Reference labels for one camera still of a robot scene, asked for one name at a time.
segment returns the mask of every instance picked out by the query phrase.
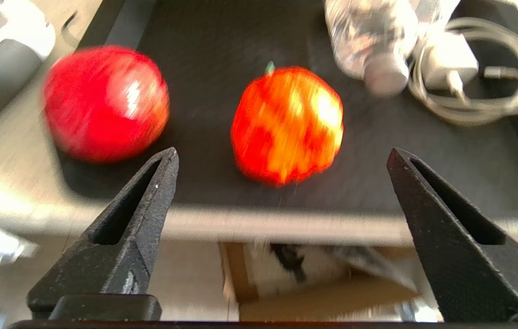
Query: apple stem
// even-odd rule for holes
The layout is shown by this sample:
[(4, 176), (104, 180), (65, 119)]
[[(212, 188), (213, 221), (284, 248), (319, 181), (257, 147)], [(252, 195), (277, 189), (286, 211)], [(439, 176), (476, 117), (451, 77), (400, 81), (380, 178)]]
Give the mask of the apple stem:
[(275, 71), (275, 64), (273, 64), (273, 61), (270, 60), (267, 63), (267, 67), (265, 67), (265, 75), (273, 75), (273, 71)]

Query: black tray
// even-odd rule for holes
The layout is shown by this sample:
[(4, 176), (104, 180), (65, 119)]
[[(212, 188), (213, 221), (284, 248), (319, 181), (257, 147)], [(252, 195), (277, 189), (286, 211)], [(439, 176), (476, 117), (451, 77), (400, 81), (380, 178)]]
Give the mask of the black tray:
[[(463, 0), (455, 16), (482, 17), (518, 33), (514, 6)], [(396, 146), (420, 156), (487, 214), (518, 212), (518, 117), (461, 128), (437, 119), (407, 91), (373, 98), (336, 67), (321, 0), (107, 0), (80, 46), (107, 40), (134, 46), (158, 63), (169, 85), (171, 117), (150, 150), (132, 160), (94, 166), (60, 153), (67, 184), (83, 196), (114, 196), (151, 154), (174, 146), (180, 156), (177, 204), (399, 213), (385, 169)], [(498, 46), (473, 48), (482, 67), (517, 65)], [(345, 110), (342, 148), (332, 167), (281, 189), (240, 174), (229, 136), (242, 91), (271, 60), (314, 71), (340, 94)], [(467, 90), (499, 96), (509, 88), (475, 81)]]

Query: table surface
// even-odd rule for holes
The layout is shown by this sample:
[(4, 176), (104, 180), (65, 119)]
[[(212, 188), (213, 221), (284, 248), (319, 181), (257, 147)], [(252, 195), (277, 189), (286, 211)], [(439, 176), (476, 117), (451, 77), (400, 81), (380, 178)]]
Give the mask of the table surface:
[[(78, 10), (79, 16), (70, 27), (77, 39), (100, 5), (100, 1), (87, 0), (34, 2), (56, 29)], [(67, 43), (73, 41), (59, 35), (46, 64), (0, 114), (0, 226), (16, 233), (78, 234), (106, 205), (79, 196), (66, 185), (41, 115), (40, 88), (46, 71), (58, 58), (73, 51), (75, 47)], [(518, 240), (518, 220), (508, 217), (495, 221)], [(389, 215), (203, 206), (173, 206), (163, 235), (180, 239), (411, 245), (405, 219)]]

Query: apple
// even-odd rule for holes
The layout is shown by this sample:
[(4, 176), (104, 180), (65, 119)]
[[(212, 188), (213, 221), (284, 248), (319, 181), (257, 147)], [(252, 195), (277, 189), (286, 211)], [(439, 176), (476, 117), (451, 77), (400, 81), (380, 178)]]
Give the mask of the apple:
[(144, 151), (169, 118), (167, 83), (148, 56), (120, 46), (78, 50), (43, 86), (54, 142), (73, 158), (110, 163)]

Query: white charger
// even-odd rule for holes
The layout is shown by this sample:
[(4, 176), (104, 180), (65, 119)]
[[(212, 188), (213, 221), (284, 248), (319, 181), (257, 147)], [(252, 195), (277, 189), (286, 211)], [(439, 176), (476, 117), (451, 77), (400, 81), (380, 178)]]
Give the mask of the white charger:
[[(513, 95), (495, 99), (475, 100), (464, 94), (464, 84), (478, 73), (476, 57), (467, 42), (472, 40), (502, 44), (518, 59), (516, 33), (484, 19), (454, 19), (445, 32), (431, 34), (414, 50), (409, 91), (438, 117), (457, 125), (482, 125), (518, 114), (518, 87)], [(484, 77), (518, 80), (518, 69), (486, 67)], [(431, 94), (428, 88), (448, 88), (454, 97)]]
[(425, 54), (420, 65), (426, 88), (451, 89), (449, 81), (453, 79), (453, 72), (462, 84), (476, 77), (478, 61), (464, 36), (438, 32), (424, 40)]

